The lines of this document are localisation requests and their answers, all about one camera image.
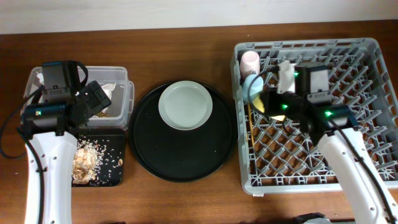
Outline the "white paper napkin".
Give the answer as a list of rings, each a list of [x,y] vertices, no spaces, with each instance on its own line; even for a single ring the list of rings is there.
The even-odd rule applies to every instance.
[[[116,88],[116,84],[115,83],[105,84],[101,88],[105,92],[105,94],[109,98],[109,100],[111,100],[112,93],[113,93],[114,89]]]

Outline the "yellow bowl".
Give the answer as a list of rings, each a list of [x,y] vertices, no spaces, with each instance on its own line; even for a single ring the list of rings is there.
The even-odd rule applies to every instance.
[[[253,101],[252,101],[254,107],[258,109],[261,113],[265,113],[265,107],[264,104],[260,98],[259,95],[257,95]],[[278,115],[278,116],[271,116],[272,119],[275,119],[277,121],[284,121],[285,120],[285,115]]]

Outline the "wooden chopstick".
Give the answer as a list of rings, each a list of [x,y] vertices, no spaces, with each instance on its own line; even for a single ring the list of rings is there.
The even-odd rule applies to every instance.
[[[251,105],[247,104],[248,106],[248,118],[249,118],[249,129],[250,129],[250,137],[251,137],[251,143],[252,143],[252,148],[255,149],[255,140],[254,140],[254,135],[253,135],[253,127],[252,127],[252,110],[251,110]]]

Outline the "light blue cup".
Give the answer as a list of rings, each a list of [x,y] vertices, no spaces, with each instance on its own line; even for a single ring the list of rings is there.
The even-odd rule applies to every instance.
[[[243,82],[243,100],[248,103],[253,100],[264,88],[264,80],[256,74],[248,75]]]

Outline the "pink cup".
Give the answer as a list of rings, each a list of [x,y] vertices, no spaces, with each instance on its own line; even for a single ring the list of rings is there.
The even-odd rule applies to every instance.
[[[246,78],[253,73],[258,75],[260,73],[259,54],[252,50],[243,53],[239,63],[239,68],[242,78]]]

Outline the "grey plate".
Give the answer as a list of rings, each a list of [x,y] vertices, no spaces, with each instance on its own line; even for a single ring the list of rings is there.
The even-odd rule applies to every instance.
[[[160,95],[158,109],[160,117],[170,127],[189,131],[208,121],[213,100],[202,84],[184,80],[166,87]]]

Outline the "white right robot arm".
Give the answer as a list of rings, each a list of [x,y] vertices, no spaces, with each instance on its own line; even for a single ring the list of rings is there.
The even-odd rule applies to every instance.
[[[311,100],[291,91],[264,90],[251,100],[263,116],[298,121],[335,173],[356,223],[397,223],[397,202],[381,179],[349,107],[334,104],[329,92]]]

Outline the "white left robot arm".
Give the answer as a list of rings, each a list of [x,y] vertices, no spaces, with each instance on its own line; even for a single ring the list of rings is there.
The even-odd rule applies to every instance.
[[[70,98],[29,104],[17,129],[28,156],[25,223],[71,223],[72,170],[82,125],[111,104],[97,81]]]

